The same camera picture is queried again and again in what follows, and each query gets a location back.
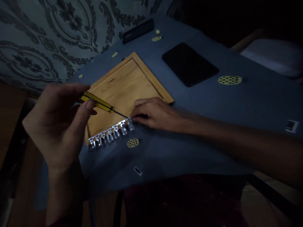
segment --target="wallpaper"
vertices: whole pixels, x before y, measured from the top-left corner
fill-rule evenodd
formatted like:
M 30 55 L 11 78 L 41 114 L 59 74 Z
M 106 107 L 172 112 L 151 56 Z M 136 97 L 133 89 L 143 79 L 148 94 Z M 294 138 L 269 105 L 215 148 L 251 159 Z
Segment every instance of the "wallpaper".
M 40 94 L 65 83 L 173 0 L 0 0 L 0 82 Z

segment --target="black phone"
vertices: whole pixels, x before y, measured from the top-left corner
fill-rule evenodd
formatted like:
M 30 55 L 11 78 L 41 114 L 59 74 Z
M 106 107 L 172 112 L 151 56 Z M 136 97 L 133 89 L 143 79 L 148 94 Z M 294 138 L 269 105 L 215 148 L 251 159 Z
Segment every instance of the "black phone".
M 186 43 L 180 43 L 162 55 L 162 59 L 179 79 L 191 87 L 219 72 L 219 69 Z
M 123 34 L 122 43 L 126 44 L 126 43 L 134 40 L 135 38 L 138 38 L 152 30 L 154 30 L 154 19 L 150 19 L 150 20 L 138 25 L 137 27 L 134 27 L 133 29 L 125 32 Z

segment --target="screwdriver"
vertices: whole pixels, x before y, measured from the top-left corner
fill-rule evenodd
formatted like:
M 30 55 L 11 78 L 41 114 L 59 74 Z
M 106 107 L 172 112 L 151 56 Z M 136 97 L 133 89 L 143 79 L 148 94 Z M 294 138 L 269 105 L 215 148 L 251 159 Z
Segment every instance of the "screwdriver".
M 119 114 L 120 116 L 122 116 L 124 118 L 128 118 L 127 116 L 124 116 L 123 114 L 115 111 L 115 108 L 113 106 L 111 106 L 107 102 L 103 101 L 102 99 L 98 98 L 97 96 L 93 95 L 92 93 L 90 93 L 88 91 L 83 92 L 80 96 L 80 99 L 83 100 L 83 101 L 87 101 L 90 98 L 92 98 L 93 100 L 96 101 L 96 104 L 95 104 L 96 107 L 98 107 L 102 110 L 105 110 L 107 112 L 110 112 L 111 114 L 116 113 L 116 114 Z

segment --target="blue fabric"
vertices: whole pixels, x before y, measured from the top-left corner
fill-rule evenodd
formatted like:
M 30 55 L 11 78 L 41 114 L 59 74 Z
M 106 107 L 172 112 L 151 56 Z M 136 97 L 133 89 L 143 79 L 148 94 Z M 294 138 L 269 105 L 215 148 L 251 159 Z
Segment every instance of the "blue fabric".
M 96 56 L 69 82 L 93 84 L 135 51 L 175 99 L 173 108 L 233 124 L 303 136 L 300 125 L 296 134 L 285 131 L 289 119 L 303 120 L 301 85 L 232 52 L 192 27 L 157 16 L 154 22 L 155 30 L 161 31 L 163 39 L 152 42 L 156 36 L 153 31 L 126 45 L 120 40 L 109 51 Z M 186 87 L 161 59 L 163 53 L 180 42 L 187 43 L 220 72 L 193 87 Z M 112 58 L 115 51 L 119 51 L 118 56 Z M 230 75 L 240 76 L 247 82 L 232 86 L 218 83 L 219 77 Z M 129 149 L 130 138 L 141 138 L 142 143 Z M 83 145 L 79 158 L 88 179 L 89 197 L 185 173 L 241 175 L 253 172 L 198 137 L 143 125 L 135 125 L 134 134 L 129 133 L 98 151 L 88 153 Z M 134 171 L 135 167 L 142 171 L 142 176 Z M 44 164 L 38 191 L 39 208 L 46 205 L 47 187 Z

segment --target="label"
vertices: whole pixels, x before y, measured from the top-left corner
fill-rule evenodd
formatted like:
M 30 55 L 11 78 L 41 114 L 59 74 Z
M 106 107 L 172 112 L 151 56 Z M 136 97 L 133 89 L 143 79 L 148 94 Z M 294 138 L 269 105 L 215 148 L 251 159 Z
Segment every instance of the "label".
M 139 174 L 139 176 L 142 175 L 142 172 L 137 167 L 135 167 L 134 170 L 136 171 L 137 174 Z
M 291 133 L 296 133 L 297 127 L 299 125 L 298 121 L 288 120 L 286 131 Z

